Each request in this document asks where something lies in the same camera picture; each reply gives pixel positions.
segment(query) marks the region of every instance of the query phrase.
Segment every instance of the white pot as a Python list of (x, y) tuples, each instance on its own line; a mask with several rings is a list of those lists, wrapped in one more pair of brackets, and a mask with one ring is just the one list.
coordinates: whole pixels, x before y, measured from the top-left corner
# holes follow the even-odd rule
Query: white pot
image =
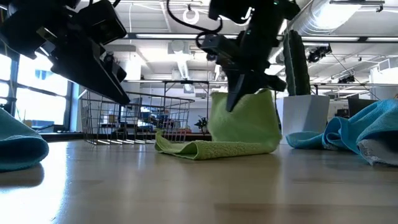
[(276, 107), (283, 135), (280, 143), (287, 144), (288, 134), (302, 131), (324, 132), (329, 102), (328, 96), (319, 95), (288, 96), (277, 99)]

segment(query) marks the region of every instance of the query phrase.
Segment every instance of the green microfiber towel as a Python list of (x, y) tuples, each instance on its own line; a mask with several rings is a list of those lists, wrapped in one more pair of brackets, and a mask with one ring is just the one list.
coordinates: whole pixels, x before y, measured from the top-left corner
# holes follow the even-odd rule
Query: green microfiber towel
[(208, 130), (213, 141), (171, 143), (156, 133), (158, 152), (203, 160), (246, 156), (275, 151), (281, 140), (271, 93), (245, 95), (232, 112), (227, 112), (226, 93), (213, 93)]

